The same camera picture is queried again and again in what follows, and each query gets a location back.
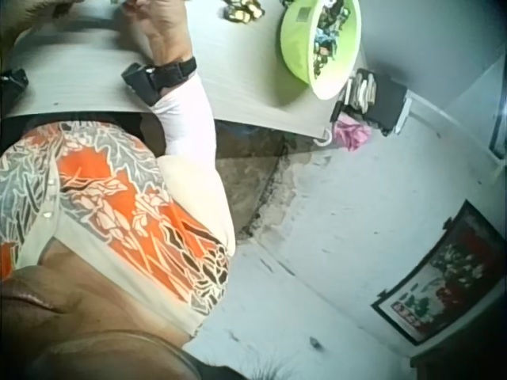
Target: plastic bowl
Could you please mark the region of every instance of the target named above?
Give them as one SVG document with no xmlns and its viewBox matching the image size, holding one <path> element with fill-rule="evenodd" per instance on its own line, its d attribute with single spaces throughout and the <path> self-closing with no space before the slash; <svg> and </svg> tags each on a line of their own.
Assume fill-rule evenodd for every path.
<svg viewBox="0 0 507 380">
<path fill-rule="evenodd" d="M 349 19 L 338 37 L 337 53 L 314 75 L 314 40 L 318 19 L 327 0 L 296 0 L 285 13 L 280 34 L 282 56 L 288 69 L 309 84 L 319 99 L 334 97 L 343 88 L 354 68 L 361 38 L 361 15 L 358 0 L 345 0 Z"/>
</svg>

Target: white sleeve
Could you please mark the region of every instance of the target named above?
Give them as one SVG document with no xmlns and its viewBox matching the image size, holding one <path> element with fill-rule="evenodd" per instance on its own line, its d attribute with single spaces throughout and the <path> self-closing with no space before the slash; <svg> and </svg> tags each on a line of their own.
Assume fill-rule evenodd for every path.
<svg viewBox="0 0 507 380">
<path fill-rule="evenodd" d="M 215 168 L 215 121 L 198 74 L 166 94 L 151 111 L 164 130 L 166 154 Z"/>
</svg>

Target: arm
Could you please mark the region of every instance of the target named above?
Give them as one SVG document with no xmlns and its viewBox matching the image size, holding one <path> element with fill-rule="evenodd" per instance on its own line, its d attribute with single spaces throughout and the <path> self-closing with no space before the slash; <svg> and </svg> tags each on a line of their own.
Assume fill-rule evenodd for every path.
<svg viewBox="0 0 507 380">
<path fill-rule="evenodd" d="M 146 34 L 156 66 L 193 57 L 184 0 L 129 0 L 124 10 Z M 166 154 L 215 168 L 215 121 L 199 74 L 162 95 L 151 110 L 162 124 Z"/>
<path fill-rule="evenodd" d="M 184 0 L 129 0 L 124 9 L 147 35 L 155 65 L 193 57 Z M 162 95 L 151 110 L 166 137 L 166 155 L 157 161 L 168 191 L 232 256 L 234 227 L 215 170 L 215 122 L 199 74 L 183 85 L 164 89 Z"/>
</svg>

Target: white table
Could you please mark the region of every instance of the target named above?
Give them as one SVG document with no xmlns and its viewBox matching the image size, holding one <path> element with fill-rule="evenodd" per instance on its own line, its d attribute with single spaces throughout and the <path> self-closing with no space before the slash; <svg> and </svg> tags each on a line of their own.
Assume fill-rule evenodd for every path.
<svg viewBox="0 0 507 380">
<path fill-rule="evenodd" d="M 266 15 L 249 25 L 221 18 L 221 0 L 187 2 L 200 76 L 216 119 L 322 137 L 334 100 L 320 101 L 284 65 L 279 0 L 263 0 Z M 109 0 L 74 6 L 70 16 L 19 40 L 11 63 L 30 86 L 11 116 L 73 111 L 145 112 L 120 73 L 149 62 L 144 38 Z"/>
</svg>

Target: watch strap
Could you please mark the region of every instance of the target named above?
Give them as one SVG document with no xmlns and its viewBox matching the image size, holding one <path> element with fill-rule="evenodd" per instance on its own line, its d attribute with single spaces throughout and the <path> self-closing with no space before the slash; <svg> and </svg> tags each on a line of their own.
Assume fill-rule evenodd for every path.
<svg viewBox="0 0 507 380">
<path fill-rule="evenodd" d="M 151 73 L 151 82 L 157 91 L 164 88 L 175 87 L 186 82 L 196 69 L 197 62 L 195 57 L 184 62 L 154 66 L 153 72 Z"/>
</svg>

